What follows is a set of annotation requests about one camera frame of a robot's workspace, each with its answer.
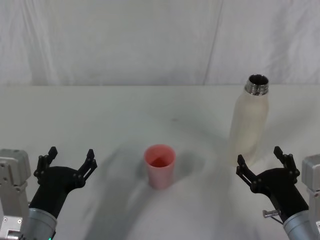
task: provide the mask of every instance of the metal bracket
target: metal bracket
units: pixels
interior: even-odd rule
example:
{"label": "metal bracket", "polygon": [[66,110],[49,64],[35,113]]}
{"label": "metal bracket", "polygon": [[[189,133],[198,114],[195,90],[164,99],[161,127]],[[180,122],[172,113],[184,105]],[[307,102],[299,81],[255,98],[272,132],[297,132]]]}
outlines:
{"label": "metal bracket", "polygon": [[28,217],[26,187],[30,175],[25,151],[0,150],[0,199],[4,215],[0,228],[1,240],[18,239],[22,222]]}
{"label": "metal bracket", "polygon": [[320,154],[302,162],[302,182],[309,193],[309,220],[313,232],[320,237]]}

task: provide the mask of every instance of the white backdrop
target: white backdrop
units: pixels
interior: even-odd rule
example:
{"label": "white backdrop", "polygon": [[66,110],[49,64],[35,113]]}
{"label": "white backdrop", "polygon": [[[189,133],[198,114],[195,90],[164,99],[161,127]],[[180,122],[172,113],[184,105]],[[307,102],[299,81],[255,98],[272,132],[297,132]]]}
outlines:
{"label": "white backdrop", "polygon": [[1,0],[1,85],[320,82],[319,0]]}

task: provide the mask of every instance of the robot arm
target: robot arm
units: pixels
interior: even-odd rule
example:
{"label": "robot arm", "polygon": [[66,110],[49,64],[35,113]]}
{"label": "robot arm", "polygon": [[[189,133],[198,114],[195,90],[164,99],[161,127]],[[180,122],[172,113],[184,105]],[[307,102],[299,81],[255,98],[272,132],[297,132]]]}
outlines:
{"label": "robot arm", "polygon": [[0,240],[52,240],[57,218],[68,194],[82,188],[97,168],[92,149],[78,169],[50,164],[58,152],[52,147],[48,155],[39,156],[34,176],[39,188],[28,206],[26,180],[31,175],[28,155],[19,150],[0,150],[0,198],[4,218]]}
{"label": "robot arm", "polygon": [[306,158],[302,164],[302,181],[310,192],[309,206],[295,187],[300,175],[292,154],[283,154],[280,147],[274,148],[275,156],[283,164],[283,168],[266,170],[255,175],[246,165],[242,155],[238,156],[239,166],[236,174],[245,181],[253,193],[266,195],[275,210],[263,211],[265,218],[279,215],[280,222],[290,240],[316,240],[320,238],[320,205],[318,194],[320,190],[320,155],[313,160]]}

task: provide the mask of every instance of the metal cylinder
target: metal cylinder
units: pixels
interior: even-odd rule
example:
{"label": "metal cylinder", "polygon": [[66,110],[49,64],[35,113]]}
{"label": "metal cylinder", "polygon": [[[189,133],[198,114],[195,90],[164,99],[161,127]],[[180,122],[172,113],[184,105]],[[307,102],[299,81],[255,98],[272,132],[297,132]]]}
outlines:
{"label": "metal cylinder", "polygon": [[53,237],[57,219],[50,213],[37,209],[29,209],[29,217],[21,226],[22,240],[48,240]]}
{"label": "metal cylinder", "polygon": [[289,217],[283,228],[290,240],[316,240],[309,221],[308,211],[301,211]]}
{"label": "metal cylinder", "polygon": [[244,90],[255,96],[265,95],[269,91],[269,80],[260,74],[251,75],[244,86]]}

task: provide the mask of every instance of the bottle opening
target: bottle opening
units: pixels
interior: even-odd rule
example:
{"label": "bottle opening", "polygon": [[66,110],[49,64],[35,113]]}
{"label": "bottle opening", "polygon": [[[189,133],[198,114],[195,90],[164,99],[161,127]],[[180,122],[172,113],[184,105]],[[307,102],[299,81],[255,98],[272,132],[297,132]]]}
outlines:
{"label": "bottle opening", "polygon": [[254,74],[249,77],[244,86],[251,95],[262,96],[268,93],[269,80],[261,74]]}
{"label": "bottle opening", "polygon": [[266,85],[269,83],[268,78],[260,74],[251,75],[249,81],[255,85]]}

